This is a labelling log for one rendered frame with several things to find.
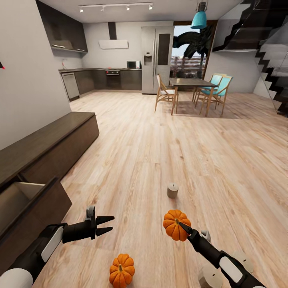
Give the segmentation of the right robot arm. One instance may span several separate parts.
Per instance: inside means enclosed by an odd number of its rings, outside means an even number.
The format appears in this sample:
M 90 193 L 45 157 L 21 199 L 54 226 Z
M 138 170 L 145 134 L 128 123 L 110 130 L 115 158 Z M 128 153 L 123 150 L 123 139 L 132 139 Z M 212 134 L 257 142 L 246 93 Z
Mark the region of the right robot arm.
M 197 230 L 179 223 L 190 235 L 188 238 L 196 252 L 199 252 L 215 268 L 221 268 L 221 272 L 229 279 L 232 288 L 266 288 L 260 281 L 251 275 L 244 266 L 225 251 L 218 251 L 211 244 L 211 237 L 208 230 L 202 229 L 201 234 Z

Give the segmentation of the pumpkin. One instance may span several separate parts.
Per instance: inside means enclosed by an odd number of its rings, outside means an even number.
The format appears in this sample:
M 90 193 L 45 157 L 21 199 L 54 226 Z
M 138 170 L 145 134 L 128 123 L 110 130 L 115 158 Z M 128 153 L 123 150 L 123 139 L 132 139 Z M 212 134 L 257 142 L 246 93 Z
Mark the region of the pumpkin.
M 163 226 L 168 236 L 175 241 L 185 241 L 190 235 L 182 228 L 180 222 L 191 227 L 191 222 L 187 215 L 180 210 L 169 210 L 164 216 Z
M 134 261 L 128 254 L 120 254 L 110 267 L 109 282 L 113 288 L 126 288 L 135 274 Z

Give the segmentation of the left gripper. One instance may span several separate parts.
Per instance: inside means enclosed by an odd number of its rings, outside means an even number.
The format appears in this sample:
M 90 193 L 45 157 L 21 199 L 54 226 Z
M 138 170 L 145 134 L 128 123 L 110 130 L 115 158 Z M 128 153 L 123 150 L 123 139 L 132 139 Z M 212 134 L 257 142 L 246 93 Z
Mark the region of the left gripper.
M 114 219 L 114 216 L 97 216 L 96 218 L 95 216 L 92 216 L 91 220 L 75 224 L 74 240 L 81 240 L 88 237 L 91 237 L 93 240 L 95 239 L 95 236 L 100 236 L 111 231 L 113 227 L 97 228 L 97 225 Z

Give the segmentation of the pillar candle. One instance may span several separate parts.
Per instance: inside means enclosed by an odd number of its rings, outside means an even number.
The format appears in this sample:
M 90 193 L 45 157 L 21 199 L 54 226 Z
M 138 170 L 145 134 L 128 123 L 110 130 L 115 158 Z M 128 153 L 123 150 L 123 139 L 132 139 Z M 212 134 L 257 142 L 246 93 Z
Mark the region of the pillar candle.
M 250 274 L 252 274 L 254 267 L 253 267 L 253 264 L 252 264 L 250 258 L 245 253 L 236 251 L 236 252 L 232 253 L 230 256 L 235 258 L 236 260 L 238 260 L 244 266 L 244 268 Z
M 222 288 L 223 279 L 220 271 L 212 264 L 205 264 L 199 271 L 198 280 L 201 288 Z
M 169 198 L 172 198 L 172 199 L 176 198 L 176 197 L 177 197 L 177 194 L 178 194 L 178 190 L 179 190 L 179 187 L 178 187 L 177 184 L 175 184 L 175 183 L 170 183 L 170 184 L 168 185 L 168 188 L 167 188 L 167 196 L 168 196 Z

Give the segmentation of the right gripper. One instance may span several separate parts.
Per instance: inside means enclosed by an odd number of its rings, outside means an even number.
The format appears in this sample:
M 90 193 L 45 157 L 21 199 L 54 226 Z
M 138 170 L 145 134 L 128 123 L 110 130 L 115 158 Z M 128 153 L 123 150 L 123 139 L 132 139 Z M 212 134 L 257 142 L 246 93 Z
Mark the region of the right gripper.
M 209 249 L 212 247 L 212 244 L 207 242 L 204 238 L 200 236 L 197 230 L 192 229 L 191 227 L 185 225 L 184 223 L 179 223 L 182 228 L 190 235 L 188 238 L 192 243 L 192 246 L 196 252 L 199 252 L 202 256 L 207 259 L 207 253 Z

